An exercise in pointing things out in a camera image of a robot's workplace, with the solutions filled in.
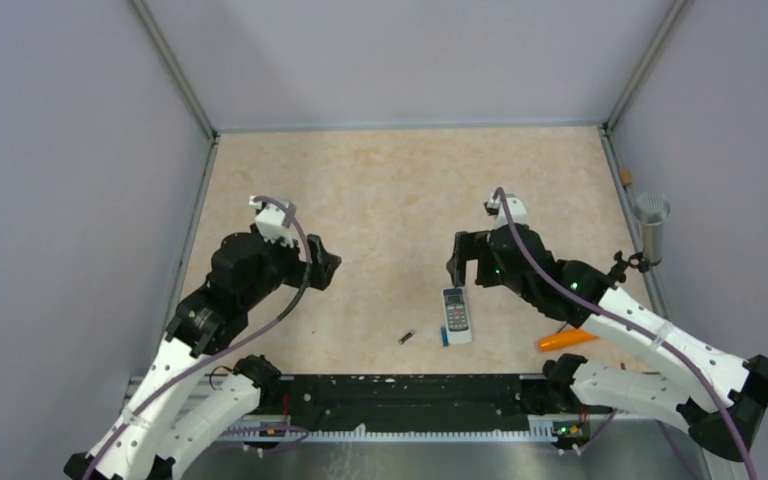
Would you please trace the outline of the white remote control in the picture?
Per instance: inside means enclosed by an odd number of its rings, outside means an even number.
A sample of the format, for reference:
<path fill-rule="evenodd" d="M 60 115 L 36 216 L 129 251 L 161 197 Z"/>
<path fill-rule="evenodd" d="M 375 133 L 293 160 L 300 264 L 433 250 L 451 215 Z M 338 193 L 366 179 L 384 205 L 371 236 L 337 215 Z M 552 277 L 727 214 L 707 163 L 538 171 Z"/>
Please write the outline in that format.
<path fill-rule="evenodd" d="M 462 287 L 448 287 L 444 288 L 441 294 L 448 345 L 471 343 L 473 330 L 465 290 Z"/>

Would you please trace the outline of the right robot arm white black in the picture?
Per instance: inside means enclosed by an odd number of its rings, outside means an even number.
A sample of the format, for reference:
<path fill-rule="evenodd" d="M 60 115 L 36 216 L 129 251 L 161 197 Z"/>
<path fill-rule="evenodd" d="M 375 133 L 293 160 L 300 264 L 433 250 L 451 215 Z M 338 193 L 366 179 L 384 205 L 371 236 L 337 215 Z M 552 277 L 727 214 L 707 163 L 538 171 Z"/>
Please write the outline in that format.
<path fill-rule="evenodd" d="M 446 264 L 455 286 L 464 285 L 470 261 L 478 266 L 477 285 L 503 286 L 544 316 L 607 340 L 653 370 L 632 373 L 564 354 L 543 367 L 554 409 L 604 406 L 647 416 L 722 459 L 748 463 L 768 408 L 768 357 L 743 359 L 696 339 L 622 288 L 622 262 L 603 273 L 557 259 L 525 224 L 456 233 Z"/>

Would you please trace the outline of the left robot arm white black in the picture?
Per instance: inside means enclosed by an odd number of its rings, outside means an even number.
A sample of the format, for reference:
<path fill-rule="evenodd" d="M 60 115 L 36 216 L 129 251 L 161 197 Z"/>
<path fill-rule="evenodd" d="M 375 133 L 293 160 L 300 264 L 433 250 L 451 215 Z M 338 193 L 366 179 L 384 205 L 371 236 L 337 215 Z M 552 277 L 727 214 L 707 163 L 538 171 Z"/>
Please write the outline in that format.
<path fill-rule="evenodd" d="M 70 479 L 180 479 L 243 415 L 279 404 L 279 370 L 249 356 L 218 390 L 185 416 L 191 392 L 231 342 L 248 314 L 280 286 L 323 291 L 342 260 L 320 237 L 304 244 L 266 240 L 257 230 L 225 237 L 205 283 L 182 300 L 152 364 L 105 436 L 64 466 Z"/>

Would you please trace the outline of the black battery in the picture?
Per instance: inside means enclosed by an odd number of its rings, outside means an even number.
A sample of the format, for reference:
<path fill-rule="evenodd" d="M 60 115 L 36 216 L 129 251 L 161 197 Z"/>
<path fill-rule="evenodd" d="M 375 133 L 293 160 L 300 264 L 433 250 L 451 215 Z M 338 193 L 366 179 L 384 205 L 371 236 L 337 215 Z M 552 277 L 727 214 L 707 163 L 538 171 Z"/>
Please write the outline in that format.
<path fill-rule="evenodd" d="M 416 334 L 415 330 L 410 330 L 407 333 L 405 333 L 399 340 L 399 345 L 404 345 L 408 340 L 410 340 L 414 335 Z"/>

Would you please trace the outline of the orange carrot toy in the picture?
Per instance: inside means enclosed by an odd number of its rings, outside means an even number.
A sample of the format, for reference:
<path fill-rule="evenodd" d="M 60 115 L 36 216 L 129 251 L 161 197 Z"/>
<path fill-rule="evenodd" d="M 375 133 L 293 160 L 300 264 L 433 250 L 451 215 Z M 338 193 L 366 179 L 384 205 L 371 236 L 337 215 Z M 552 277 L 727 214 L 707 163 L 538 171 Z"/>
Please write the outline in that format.
<path fill-rule="evenodd" d="M 537 341 L 537 349 L 540 352 L 556 351 L 597 339 L 598 336 L 584 330 L 571 329 L 541 338 Z"/>

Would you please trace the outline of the small cork piece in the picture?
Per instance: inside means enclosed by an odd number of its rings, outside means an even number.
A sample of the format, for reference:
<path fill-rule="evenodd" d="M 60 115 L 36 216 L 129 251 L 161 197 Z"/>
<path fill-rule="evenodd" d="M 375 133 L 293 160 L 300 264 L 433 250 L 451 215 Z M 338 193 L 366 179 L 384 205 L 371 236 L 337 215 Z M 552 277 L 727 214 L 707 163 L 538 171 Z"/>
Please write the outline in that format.
<path fill-rule="evenodd" d="M 624 188 L 627 188 L 633 184 L 633 176 L 627 168 L 619 168 L 618 175 L 620 178 L 621 185 Z"/>

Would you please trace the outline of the silver metal cylinder cup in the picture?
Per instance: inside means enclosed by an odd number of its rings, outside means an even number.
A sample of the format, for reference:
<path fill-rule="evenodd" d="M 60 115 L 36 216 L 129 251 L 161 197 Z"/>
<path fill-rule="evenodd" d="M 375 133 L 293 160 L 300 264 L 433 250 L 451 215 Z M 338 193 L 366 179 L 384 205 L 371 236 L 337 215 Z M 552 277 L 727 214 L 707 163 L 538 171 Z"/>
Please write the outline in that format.
<path fill-rule="evenodd" d="M 636 197 L 633 214 L 639 226 L 643 258 L 651 265 L 663 259 L 663 232 L 670 215 L 667 198 L 654 192 L 644 192 Z"/>

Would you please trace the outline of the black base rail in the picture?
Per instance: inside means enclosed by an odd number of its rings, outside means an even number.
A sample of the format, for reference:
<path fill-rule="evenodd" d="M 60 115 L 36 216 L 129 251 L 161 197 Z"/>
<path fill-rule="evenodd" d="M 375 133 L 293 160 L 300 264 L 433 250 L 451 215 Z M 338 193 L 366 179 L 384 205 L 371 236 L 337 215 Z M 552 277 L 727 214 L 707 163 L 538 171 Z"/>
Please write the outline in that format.
<path fill-rule="evenodd" d="M 255 414 L 311 432 L 478 433 L 524 431 L 533 416 L 587 407 L 537 375 L 295 375 L 263 394 Z"/>

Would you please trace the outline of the black clamp mount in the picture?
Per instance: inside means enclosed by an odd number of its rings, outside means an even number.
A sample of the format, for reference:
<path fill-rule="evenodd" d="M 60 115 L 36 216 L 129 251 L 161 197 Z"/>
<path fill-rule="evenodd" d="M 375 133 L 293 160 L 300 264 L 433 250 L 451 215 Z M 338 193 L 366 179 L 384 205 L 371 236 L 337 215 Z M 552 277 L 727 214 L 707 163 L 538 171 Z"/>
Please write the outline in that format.
<path fill-rule="evenodd" d="M 628 258 L 623 256 L 621 251 L 614 254 L 615 263 L 610 268 L 607 276 L 615 283 L 625 283 L 628 279 L 627 270 L 636 270 L 640 274 L 647 273 L 653 264 L 645 257 L 643 252 L 636 252 Z"/>

